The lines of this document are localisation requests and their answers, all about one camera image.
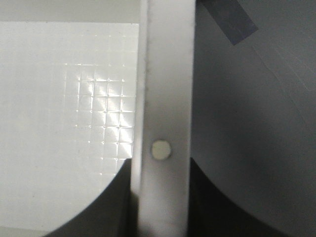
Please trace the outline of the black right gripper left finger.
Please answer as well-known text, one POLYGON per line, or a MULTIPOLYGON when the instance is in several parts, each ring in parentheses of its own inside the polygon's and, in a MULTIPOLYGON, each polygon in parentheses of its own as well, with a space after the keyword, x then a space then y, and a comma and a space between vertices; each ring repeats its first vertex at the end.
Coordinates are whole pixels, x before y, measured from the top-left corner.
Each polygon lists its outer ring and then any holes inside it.
POLYGON ((126 159, 105 190, 82 212, 47 237, 136 237, 139 198, 131 190, 132 160, 126 159))

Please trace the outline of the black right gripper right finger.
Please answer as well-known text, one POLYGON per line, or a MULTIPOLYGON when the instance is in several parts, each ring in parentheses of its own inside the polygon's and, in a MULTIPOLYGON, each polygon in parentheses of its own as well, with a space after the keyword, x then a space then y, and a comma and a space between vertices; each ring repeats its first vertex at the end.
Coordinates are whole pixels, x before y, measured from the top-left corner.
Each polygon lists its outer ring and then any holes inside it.
POLYGON ((238 207, 190 160, 189 237, 285 237, 238 207))

